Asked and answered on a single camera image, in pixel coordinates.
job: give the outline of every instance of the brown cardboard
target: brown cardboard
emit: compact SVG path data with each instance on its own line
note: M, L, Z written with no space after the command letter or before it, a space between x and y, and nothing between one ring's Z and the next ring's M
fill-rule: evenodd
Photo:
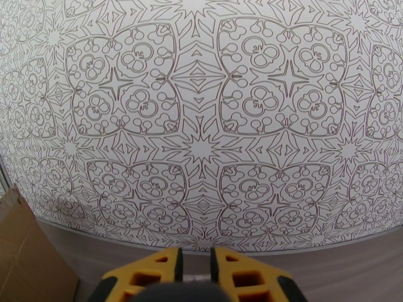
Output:
M78 278L16 187L0 200L0 302L72 302Z

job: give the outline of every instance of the gray floor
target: gray floor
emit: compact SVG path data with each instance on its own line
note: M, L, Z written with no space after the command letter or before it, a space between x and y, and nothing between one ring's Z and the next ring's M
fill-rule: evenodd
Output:
M86 300L106 271L153 252L40 225L81 280L77 301ZM292 273L310 302L403 301L403 228L346 246L257 259ZM208 256L185 255L184 274L208 273Z

